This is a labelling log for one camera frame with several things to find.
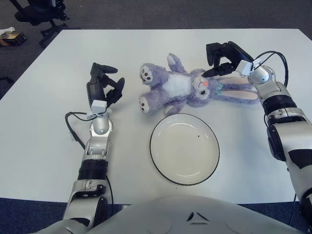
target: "plate rim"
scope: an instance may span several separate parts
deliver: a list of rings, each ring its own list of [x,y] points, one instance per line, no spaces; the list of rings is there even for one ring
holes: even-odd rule
[[[166,118],[168,118],[168,117],[170,117],[170,116],[175,116],[175,115],[187,115],[187,116],[192,116],[192,117],[195,117],[195,118],[199,119],[200,121],[202,121],[202,122],[212,131],[212,133],[213,133],[213,135],[214,135],[214,137],[215,137],[215,139],[216,139],[216,143],[217,143],[217,145],[218,145],[218,151],[219,151],[219,154],[218,154],[218,161],[217,161],[217,163],[216,163],[216,165],[215,165],[214,170],[211,172],[211,174],[210,174],[207,178],[201,180],[200,182],[193,183],[193,184],[183,184],[183,183],[178,183],[178,182],[176,182],[176,181],[173,181],[173,180],[169,179],[167,176],[165,176],[165,175],[159,170],[159,168],[157,167],[157,165],[156,165],[155,162],[154,162],[154,159],[153,159],[153,156],[152,156],[152,150],[151,150],[151,143],[152,143],[153,133],[154,133],[156,127],[157,127],[164,119],[166,119]],[[205,180],[207,180],[208,178],[210,178],[210,177],[214,174],[214,172],[215,172],[215,170],[216,170],[216,168],[217,168],[217,166],[218,166],[218,164],[219,164],[219,160],[220,160],[220,146],[219,146],[218,138],[216,138],[216,135],[215,135],[214,131],[209,127],[209,125],[208,125],[205,121],[203,121],[202,119],[200,119],[200,118],[198,118],[198,117],[196,117],[196,116],[194,116],[194,115],[191,115],[191,114],[177,113],[177,114],[172,114],[172,115],[169,115],[169,116],[164,117],[163,119],[161,119],[161,120],[158,122],[158,124],[155,125],[155,127],[154,127],[154,129],[153,129],[153,131],[152,131],[151,137],[150,137],[150,156],[151,156],[152,162],[153,162],[154,166],[156,167],[156,169],[158,170],[158,172],[159,172],[164,178],[166,178],[168,181],[170,181],[170,182],[172,182],[172,183],[174,183],[174,184],[178,184],[178,185],[192,186],[192,185],[197,185],[197,184],[200,184],[200,183],[204,182]]]

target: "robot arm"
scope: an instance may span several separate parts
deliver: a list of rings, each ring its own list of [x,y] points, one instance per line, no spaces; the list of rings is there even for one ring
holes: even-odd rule
[[[232,63],[219,65],[226,57]],[[312,124],[297,108],[286,87],[277,82],[275,72],[262,66],[260,58],[253,60],[233,42],[207,44],[207,59],[214,68],[204,77],[226,75],[237,71],[248,76],[257,90],[267,116],[267,134],[273,157],[284,161],[290,172],[292,185],[300,201],[301,213],[312,226]]]
[[[75,220],[85,225],[86,230],[106,219],[107,199],[103,195],[107,186],[110,134],[113,131],[113,123],[109,120],[110,109],[107,107],[121,98],[125,82],[124,78],[115,82],[106,73],[116,72],[114,67],[93,63],[91,79],[87,83],[91,107],[87,118],[93,120],[90,125],[91,136],[84,147],[78,178],[73,184],[63,216],[64,224],[67,220]],[[105,95],[104,88],[107,85],[114,89]]]

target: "box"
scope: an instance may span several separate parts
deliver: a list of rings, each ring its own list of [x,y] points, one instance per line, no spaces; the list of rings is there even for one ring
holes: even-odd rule
[[[0,35],[0,45],[22,45],[27,37],[22,32],[6,32]]]

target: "white plate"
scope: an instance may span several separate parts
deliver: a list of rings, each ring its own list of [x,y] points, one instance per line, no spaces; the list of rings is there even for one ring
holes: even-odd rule
[[[215,134],[204,121],[187,114],[168,116],[156,125],[150,152],[158,171],[181,185],[205,181],[219,162]]]

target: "stuffed animal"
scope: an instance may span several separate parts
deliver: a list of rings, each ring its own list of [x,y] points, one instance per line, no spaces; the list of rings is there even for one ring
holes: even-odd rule
[[[143,84],[150,87],[150,91],[139,98],[140,109],[145,114],[165,106],[165,114],[172,115],[186,103],[198,107],[213,99],[243,104],[258,102],[246,78],[204,78],[203,69],[187,73],[174,54],[167,56],[167,62],[171,71],[151,63],[143,64],[140,69]]]

